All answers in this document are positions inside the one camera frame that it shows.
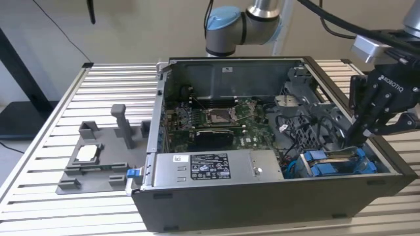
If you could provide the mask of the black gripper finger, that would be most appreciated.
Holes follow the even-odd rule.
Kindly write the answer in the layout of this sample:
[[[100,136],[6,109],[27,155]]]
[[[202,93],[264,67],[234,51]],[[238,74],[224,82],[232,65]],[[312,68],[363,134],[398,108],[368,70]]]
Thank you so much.
[[[352,110],[352,125],[348,128],[348,145],[360,145],[364,142],[364,131],[368,127],[366,92],[368,76],[354,75],[350,84],[350,103]]]
[[[359,137],[358,145],[362,145],[372,134],[378,134],[386,127],[392,115],[390,114],[390,102],[394,93],[387,86],[376,82],[367,90],[359,110]]]

